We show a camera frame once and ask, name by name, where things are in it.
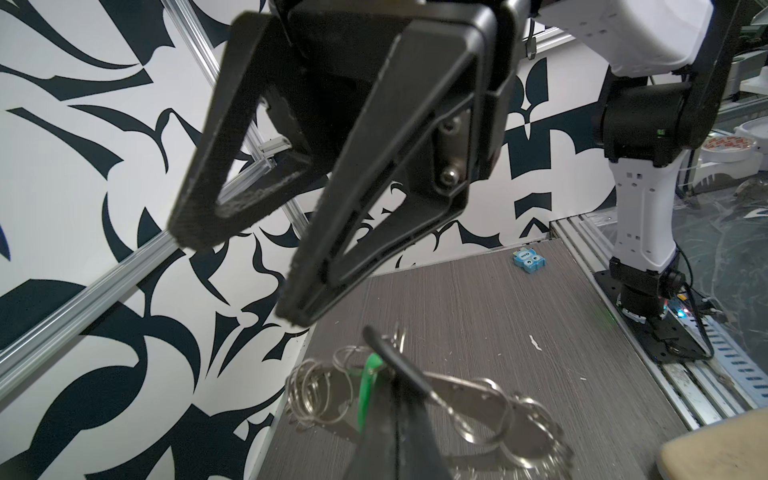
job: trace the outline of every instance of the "green object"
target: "green object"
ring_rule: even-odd
[[[368,400],[371,397],[371,388],[376,383],[379,367],[384,364],[382,357],[371,353],[366,364],[362,368],[362,378],[360,379],[360,400],[357,402],[357,425],[362,428],[366,424],[366,413],[368,412]]]

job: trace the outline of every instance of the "black and white patterned wall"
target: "black and white patterned wall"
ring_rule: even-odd
[[[234,17],[266,4],[194,7],[220,56]],[[0,38],[2,349],[164,229],[211,89],[160,0],[0,0]],[[492,177],[379,273],[540,238],[606,201],[589,128],[605,67],[577,42],[523,61]],[[405,195],[393,184],[367,224]],[[0,400],[0,478],[249,478],[307,334],[272,314],[297,241],[278,210],[178,250]]]

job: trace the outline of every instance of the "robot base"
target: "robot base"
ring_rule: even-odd
[[[611,278],[608,270],[595,272],[594,279],[615,305],[621,291],[621,282]],[[640,323],[624,313],[621,316],[648,356],[659,363],[689,362],[707,357],[701,345],[669,310],[665,310],[663,316],[646,319],[645,323]]]

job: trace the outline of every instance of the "screw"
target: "screw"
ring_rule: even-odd
[[[458,169],[449,165],[440,172],[440,183],[444,187],[453,188],[458,184]]]
[[[456,135],[458,130],[462,127],[462,119],[457,116],[442,122],[438,125],[437,129],[440,133],[445,135]]]

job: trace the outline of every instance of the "gray wood grain surface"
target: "gray wood grain surface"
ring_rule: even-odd
[[[574,478],[649,478],[683,423],[563,243],[533,247],[547,260],[533,274],[501,250],[368,279],[320,320],[307,357],[362,344],[366,324],[391,333],[400,322],[405,354],[425,371],[488,377],[542,402],[575,451]],[[442,448],[466,449],[444,414],[432,417]],[[353,451],[283,417],[259,478],[341,479]]]

